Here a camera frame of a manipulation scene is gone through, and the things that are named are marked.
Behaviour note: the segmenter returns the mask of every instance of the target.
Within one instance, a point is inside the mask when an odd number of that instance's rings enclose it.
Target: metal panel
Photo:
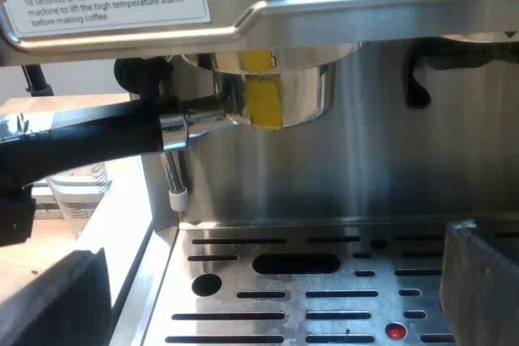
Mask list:
[[[518,226],[487,227],[510,231]],[[442,224],[181,230],[144,346],[166,344],[169,337],[170,343],[227,344],[240,341],[236,335],[281,336],[283,344],[309,343],[309,335],[351,337],[339,343],[371,335],[372,341],[359,343],[389,344],[389,323],[405,326],[404,345],[453,344],[439,300],[443,244]],[[341,265],[328,274],[261,275],[253,262],[266,253],[329,253]],[[197,296],[194,281],[207,274],[219,276],[221,288]],[[254,295],[273,292],[277,297]],[[306,318],[308,313],[313,319]],[[323,318],[330,314],[336,317]]]
[[[449,33],[517,30],[517,0],[208,0],[202,26],[128,29],[17,40],[4,64],[331,45]],[[3,19],[4,28],[8,20]]]
[[[191,194],[184,226],[516,215],[519,67],[424,65],[415,76],[431,107],[409,109],[411,45],[371,43],[341,60],[332,108],[318,121],[281,132],[244,126],[192,142],[180,166]],[[181,97],[210,89],[208,75],[176,70],[190,80],[177,88]]]

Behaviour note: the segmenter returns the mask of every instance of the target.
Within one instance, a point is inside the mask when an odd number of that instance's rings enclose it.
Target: yellow tape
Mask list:
[[[265,130],[283,128],[280,86],[279,75],[246,76],[245,99],[254,127]]]
[[[268,73],[274,69],[270,50],[248,50],[240,52],[242,66],[251,73]]]

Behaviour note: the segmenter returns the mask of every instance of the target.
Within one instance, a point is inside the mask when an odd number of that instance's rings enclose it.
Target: stainless steel espresso machine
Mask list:
[[[6,243],[34,181],[142,154],[111,345],[515,344],[518,3],[1,0],[4,66],[119,58],[135,98],[2,118]]]

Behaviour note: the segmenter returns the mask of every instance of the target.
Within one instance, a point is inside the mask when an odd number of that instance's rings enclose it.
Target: drip tray grate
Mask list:
[[[392,344],[394,336],[454,345],[439,298],[443,234],[441,224],[181,230],[144,345]]]

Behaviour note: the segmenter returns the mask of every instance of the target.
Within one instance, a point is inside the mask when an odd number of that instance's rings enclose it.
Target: round hole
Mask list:
[[[211,296],[220,290],[221,278],[213,274],[201,275],[193,281],[191,287],[193,292],[198,296]]]
[[[403,340],[407,335],[407,330],[400,323],[389,323],[386,326],[386,335],[391,340]]]
[[[371,241],[371,247],[376,250],[382,250],[388,247],[388,242],[384,239],[374,239]]]

